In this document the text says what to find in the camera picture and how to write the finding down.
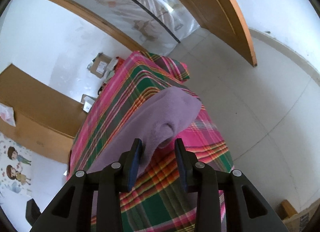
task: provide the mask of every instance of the white floor tile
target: white floor tile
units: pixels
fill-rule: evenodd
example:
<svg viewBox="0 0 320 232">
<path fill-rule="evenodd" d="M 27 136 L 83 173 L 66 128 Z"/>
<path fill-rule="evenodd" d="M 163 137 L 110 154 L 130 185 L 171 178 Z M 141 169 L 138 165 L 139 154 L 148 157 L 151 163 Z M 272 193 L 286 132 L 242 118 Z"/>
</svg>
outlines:
<svg viewBox="0 0 320 232">
<path fill-rule="evenodd" d="M 253 39 L 258 66 L 239 61 L 221 79 L 248 105 L 271 131 L 289 112 L 310 80 L 289 58 Z"/>
<path fill-rule="evenodd" d="M 297 184 L 301 205 L 320 188 L 320 87 L 311 80 L 306 90 L 270 132 Z"/>
<path fill-rule="evenodd" d="M 212 121 L 236 159 L 265 135 L 264 128 L 234 93 L 220 80 L 200 96 Z"/>
<path fill-rule="evenodd" d="M 188 53 L 187 49 L 182 45 L 178 44 L 171 53 L 169 53 L 168 57 L 177 61 L 181 61 L 181 59 L 186 56 Z"/>
<path fill-rule="evenodd" d="M 204 90 L 210 89 L 219 81 L 216 76 L 210 74 L 206 66 L 191 54 L 187 54 L 181 61 L 188 66 L 190 74 L 190 79 L 184 85 L 196 94 L 201 95 Z"/>
<path fill-rule="evenodd" d="M 203 38 L 206 38 L 210 34 L 210 31 L 205 28 L 200 27 L 196 31 L 194 31 L 194 33 L 202 36 Z"/>
<path fill-rule="evenodd" d="M 227 70 L 239 60 L 244 60 L 230 46 L 213 34 L 209 34 L 195 46 L 190 54 L 208 67 L 211 74 L 223 76 Z"/>
<path fill-rule="evenodd" d="M 235 160 L 234 165 L 244 173 L 274 209 L 284 199 L 296 209 L 300 208 L 289 168 L 281 152 L 268 136 Z"/>
<path fill-rule="evenodd" d="M 204 38 L 200 35 L 197 35 L 193 32 L 188 37 L 184 38 L 181 41 L 181 44 L 186 48 L 188 52 L 190 52 L 199 42 L 201 42 Z"/>
</svg>

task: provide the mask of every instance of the plaid blanket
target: plaid blanket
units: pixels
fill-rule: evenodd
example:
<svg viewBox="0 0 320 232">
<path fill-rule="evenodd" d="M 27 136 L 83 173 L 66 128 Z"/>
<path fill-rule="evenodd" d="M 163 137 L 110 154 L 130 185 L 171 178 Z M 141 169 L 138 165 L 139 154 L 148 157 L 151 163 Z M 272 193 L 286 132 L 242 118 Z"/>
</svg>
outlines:
<svg viewBox="0 0 320 232">
<path fill-rule="evenodd" d="M 70 177 L 76 170 L 88 170 L 122 125 L 155 93 L 170 86 L 197 95 L 182 85 L 188 79 L 185 65 L 170 59 L 163 69 L 154 61 L 166 57 L 133 52 L 107 84 L 80 129 L 70 156 Z M 194 122 L 176 138 L 182 138 L 187 150 L 216 170 L 230 172 L 233 163 L 228 148 L 210 120 L 204 106 Z M 194 230 L 196 199 L 183 192 L 174 155 L 174 142 L 156 149 L 145 172 L 138 177 L 130 193 L 121 193 L 124 232 Z M 221 221 L 225 220 L 223 194 L 220 192 Z M 92 218 L 92 231 L 96 219 Z"/>
</svg>

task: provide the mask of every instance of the cartoon girl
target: cartoon girl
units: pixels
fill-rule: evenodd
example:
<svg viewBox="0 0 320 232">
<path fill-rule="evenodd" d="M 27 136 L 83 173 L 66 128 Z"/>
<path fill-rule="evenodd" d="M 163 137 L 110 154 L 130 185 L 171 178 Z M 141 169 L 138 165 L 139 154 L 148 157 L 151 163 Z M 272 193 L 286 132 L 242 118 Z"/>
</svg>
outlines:
<svg viewBox="0 0 320 232">
<path fill-rule="evenodd" d="M 23 171 L 23 168 L 21 167 L 21 171 L 18 172 L 15 168 L 13 168 L 11 165 L 7 166 L 7 176 L 9 179 L 16 179 L 17 181 L 21 182 L 22 185 L 29 184 L 31 185 L 27 180 L 31 180 L 27 178 L 25 175 L 23 175 L 21 172 Z"/>
</svg>

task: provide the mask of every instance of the open door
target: open door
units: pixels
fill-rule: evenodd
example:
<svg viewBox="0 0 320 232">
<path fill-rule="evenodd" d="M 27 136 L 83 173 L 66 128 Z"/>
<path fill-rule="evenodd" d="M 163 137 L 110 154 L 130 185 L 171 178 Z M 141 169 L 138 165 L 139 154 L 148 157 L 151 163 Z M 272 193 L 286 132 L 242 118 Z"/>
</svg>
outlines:
<svg viewBox="0 0 320 232">
<path fill-rule="evenodd" d="M 257 65 L 248 26 L 236 0 L 180 0 L 201 27 L 219 37 L 252 66 Z"/>
</svg>

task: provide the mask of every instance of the purple towel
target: purple towel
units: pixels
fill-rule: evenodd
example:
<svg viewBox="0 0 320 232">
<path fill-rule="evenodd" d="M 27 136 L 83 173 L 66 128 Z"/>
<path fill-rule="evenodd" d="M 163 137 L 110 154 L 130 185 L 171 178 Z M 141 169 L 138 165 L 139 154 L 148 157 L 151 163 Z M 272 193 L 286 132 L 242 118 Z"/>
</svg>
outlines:
<svg viewBox="0 0 320 232">
<path fill-rule="evenodd" d="M 157 147 L 165 147 L 197 117 L 201 102 L 177 87 L 166 88 L 149 98 L 138 108 L 121 128 L 114 139 L 95 159 L 88 173 L 101 171 L 112 162 L 118 161 L 123 152 L 131 149 L 135 138 L 145 146 L 141 157 L 138 176 L 150 163 Z M 97 194 L 92 205 L 96 214 Z"/>
</svg>

